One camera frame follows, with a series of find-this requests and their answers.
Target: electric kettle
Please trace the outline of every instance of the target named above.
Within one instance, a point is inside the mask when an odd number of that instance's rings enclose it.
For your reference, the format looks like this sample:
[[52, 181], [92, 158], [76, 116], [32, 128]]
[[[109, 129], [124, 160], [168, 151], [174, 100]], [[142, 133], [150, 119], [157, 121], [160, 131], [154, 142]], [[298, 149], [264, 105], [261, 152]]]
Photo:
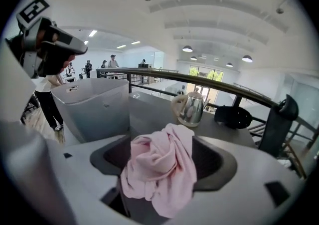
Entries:
[[187, 95], [178, 95], [171, 101], [171, 108], [178, 121], [186, 127], [196, 127], [200, 123], [205, 106], [200, 93], [194, 91]]

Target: floor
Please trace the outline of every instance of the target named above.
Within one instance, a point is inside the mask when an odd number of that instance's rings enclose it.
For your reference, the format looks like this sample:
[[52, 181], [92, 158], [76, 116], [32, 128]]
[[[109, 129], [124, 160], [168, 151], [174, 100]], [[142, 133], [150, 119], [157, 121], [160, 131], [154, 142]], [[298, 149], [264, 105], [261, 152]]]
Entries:
[[41, 107], [27, 114], [25, 125], [34, 128], [47, 139], [55, 140], [60, 144], [64, 144], [65, 142], [63, 129], [60, 132], [53, 131], [46, 121]]

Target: pink cloth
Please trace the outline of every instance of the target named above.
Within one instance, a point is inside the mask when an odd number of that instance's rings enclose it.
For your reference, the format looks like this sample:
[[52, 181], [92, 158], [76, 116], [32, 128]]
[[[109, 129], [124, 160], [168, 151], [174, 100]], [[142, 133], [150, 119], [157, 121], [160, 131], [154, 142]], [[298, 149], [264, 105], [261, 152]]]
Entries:
[[191, 158], [193, 135], [183, 125], [167, 124], [160, 132], [135, 138], [121, 174], [125, 196], [145, 198], [159, 215], [174, 217], [191, 200], [197, 181]]

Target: kettle spout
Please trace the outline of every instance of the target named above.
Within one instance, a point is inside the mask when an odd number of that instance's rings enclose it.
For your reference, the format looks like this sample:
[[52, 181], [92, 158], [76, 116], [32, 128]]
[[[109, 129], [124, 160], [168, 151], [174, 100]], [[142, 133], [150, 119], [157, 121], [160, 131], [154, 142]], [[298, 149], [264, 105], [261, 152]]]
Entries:
[[208, 99], [206, 102], [204, 102], [204, 108], [206, 107], [206, 105], [208, 104], [210, 99]]

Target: kettle handle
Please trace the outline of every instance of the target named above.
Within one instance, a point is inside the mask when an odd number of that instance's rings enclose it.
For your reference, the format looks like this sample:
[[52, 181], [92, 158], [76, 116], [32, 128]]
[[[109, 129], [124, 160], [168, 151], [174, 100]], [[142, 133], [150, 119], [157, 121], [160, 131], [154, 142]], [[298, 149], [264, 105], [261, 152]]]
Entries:
[[177, 110], [177, 102], [178, 101], [183, 101], [184, 102], [184, 105], [186, 103], [186, 100], [187, 100], [187, 95], [177, 95], [173, 98], [173, 100], [171, 101], [170, 103], [170, 107], [173, 111], [173, 113], [179, 117], [179, 114], [180, 114], [180, 111]]

